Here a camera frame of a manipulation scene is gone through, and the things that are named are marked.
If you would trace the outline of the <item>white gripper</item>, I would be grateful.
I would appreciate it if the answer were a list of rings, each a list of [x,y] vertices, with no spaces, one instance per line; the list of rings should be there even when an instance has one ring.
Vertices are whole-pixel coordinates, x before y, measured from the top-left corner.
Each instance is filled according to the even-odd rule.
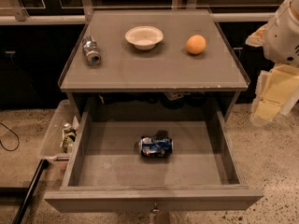
[[[292,66],[299,65],[299,0],[285,0],[269,22],[249,35],[245,43],[263,46],[264,57],[278,63],[258,76],[250,121],[261,127],[277,115],[288,115],[299,101],[299,67]]]

